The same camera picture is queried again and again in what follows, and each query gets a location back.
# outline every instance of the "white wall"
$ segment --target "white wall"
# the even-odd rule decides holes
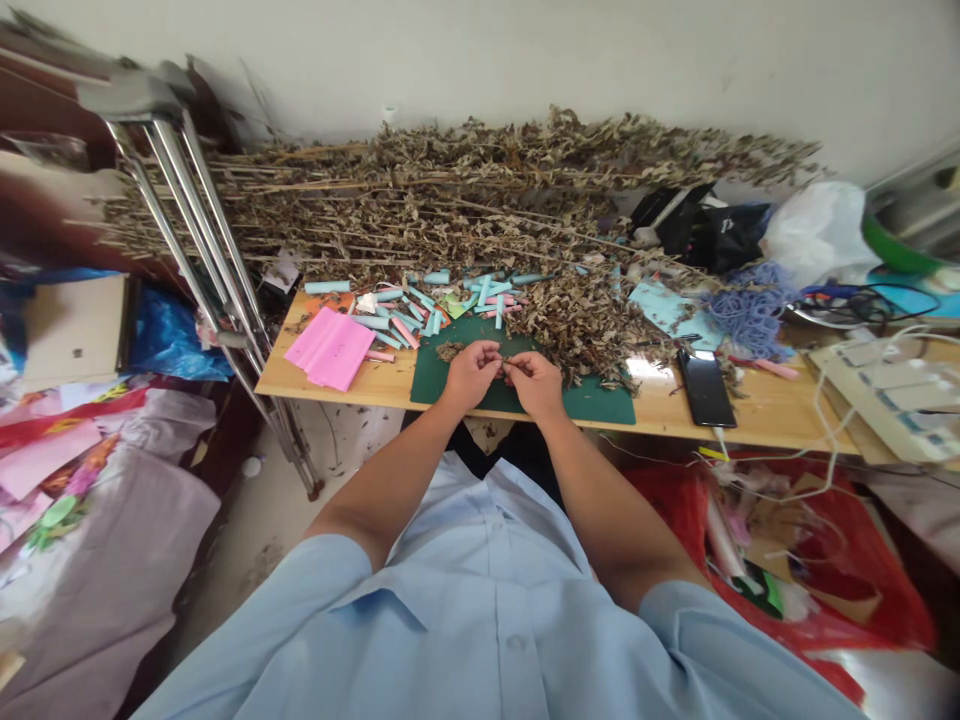
[[[441,125],[625,110],[825,145],[868,184],[960,133],[955,0],[19,0],[143,63],[187,53],[214,90],[285,133],[374,132],[385,104]]]

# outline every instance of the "smartphone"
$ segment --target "smartphone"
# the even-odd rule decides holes
[[[691,355],[681,350],[680,372],[695,425],[737,426],[716,355],[705,350],[694,350]]]

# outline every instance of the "crutch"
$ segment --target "crutch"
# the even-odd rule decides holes
[[[98,114],[107,123],[201,313],[212,327],[220,330],[222,328],[219,322],[220,314],[216,310],[215,303],[211,301],[200,284],[193,265],[180,244],[150,176],[140,161],[127,132],[130,126],[141,127],[144,130],[174,201],[197,246],[218,299],[230,316],[228,324],[233,330],[221,330],[218,333],[224,354],[264,420],[276,433],[284,455],[297,468],[307,489],[308,497],[314,499],[322,489],[323,481],[319,478],[310,459],[308,445],[303,438],[290,402],[285,398],[261,397],[254,392],[264,359],[269,352],[269,338],[263,325],[262,313],[259,312],[252,283],[243,266],[236,243],[233,242],[232,235],[229,241],[223,239],[228,246],[228,251],[232,245],[230,252],[233,263],[231,265],[223,255],[221,237],[218,237],[213,230],[213,224],[197,191],[192,172],[183,156],[177,130],[184,128],[188,123],[192,130],[192,121],[186,119],[189,115],[184,113],[182,105],[167,82],[143,71],[118,75],[112,79],[108,87],[79,85],[77,91],[80,104]],[[190,131],[185,130],[185,132],[187,134],[185,142],[189,148]],[[207,201],[214,208],[215,216],[218,215],[217,209],[219,209],[223,227],[226,227],[229,233],[226,217],[223,215],[215,186],[206,168],[195,131],[192,135],[194,152],[191,153],[191,158],[198,175],[201,176],[201,182],[203,182],[204,172],[206,172],[206,180],[209,181],[205,184]]]

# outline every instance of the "white plastic bag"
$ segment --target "white plastic bag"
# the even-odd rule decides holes
[[[851,183],[804,188],[770,219],[761,243],[764,255],[782,265],[797,288],[836,268],[878,265],[860,232],[865,202],[866,193]]]

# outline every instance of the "red fabric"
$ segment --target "red fabric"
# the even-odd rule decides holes
[[[822,477],[824,466],[802,459],[765,461],[775,473],[796,481],[810,472]],[[876,591],[881,602],[866,626],[859,626],[834,610],[823,610],[801,623],[776,620],[742,598],[723,580],[710,572],[706,564],[707,486],[698,471],[690,468],[648,467],[626,473],[627,479],[650,502],[677,535],[684,549],[713,584],[717,594],[743,616],[831,682],[858,705],[864,692],[840,666],[824,660],[811,660],[805,652],[828,649],[930,649],[936,631],[923,600],[910,583],[897,559],[887,549],[872,519],[856,498],[842,492],[827,492],[806,500],[810,508],[842,529],[847,548],[838,538],[814,537],[797,548],[801,557],[830,557],[829,564],[818,564],[815,587],[829,588],[850,599],[872,597]],[[834,483],[843,489],[850,484],[835,473]]]
[[[7,425],[0,428],[0,450],[7,448],[23,447],[32,443],[37,438],[44,435],[55,425],[68,421],[89,420],[91,418],[102,417],[103,415],[113,415],[118,412],[126,412],[138,408],[146,402],[147,390],[149,388],[140,388],[125,393],[123,396],[105,403],[87,403],[80,405],[73,410],[68,410],[59,415],[50,415],[48,417],[34,418],[25,420],[14,425]]]

